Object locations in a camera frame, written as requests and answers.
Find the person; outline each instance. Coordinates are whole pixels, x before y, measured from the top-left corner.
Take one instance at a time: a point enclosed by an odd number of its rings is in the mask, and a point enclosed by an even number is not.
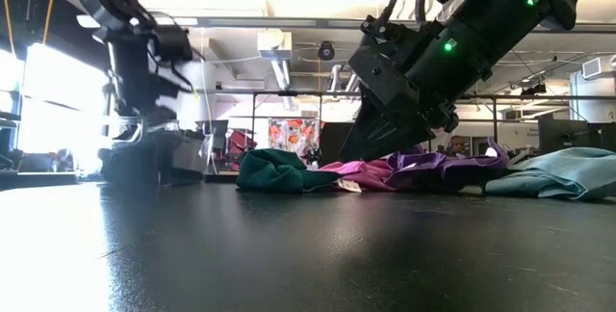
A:
[[[466,152],[466,140],[459,135],[454,135],[450,140],[450,155],[464,154]]]

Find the black table surface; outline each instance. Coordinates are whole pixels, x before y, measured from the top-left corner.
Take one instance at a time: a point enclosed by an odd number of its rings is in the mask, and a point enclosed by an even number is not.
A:
[[[1,311],[614,311],[616,201],[0,194]]]

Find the tag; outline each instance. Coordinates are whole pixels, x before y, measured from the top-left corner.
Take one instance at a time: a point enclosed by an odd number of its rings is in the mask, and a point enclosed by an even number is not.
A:
[[[338,180],[338,187],[344,189],[345,191],[362,193],[362,189],[359,187],[358,183],[353,181],[346,181],[342,178]]]

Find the light blue cloth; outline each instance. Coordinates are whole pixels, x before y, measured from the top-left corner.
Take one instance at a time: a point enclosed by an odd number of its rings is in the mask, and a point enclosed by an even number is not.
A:
[[[597,199],[616,196],[616,153],[576,147],[507,167],[508,176],[490,181],[493,195]]]

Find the poster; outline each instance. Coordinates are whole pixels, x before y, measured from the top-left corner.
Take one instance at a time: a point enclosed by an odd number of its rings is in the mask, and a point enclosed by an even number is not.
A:
[[[319,121],[270,118],[269,148],[295,152],[299,157],[319,148]]]

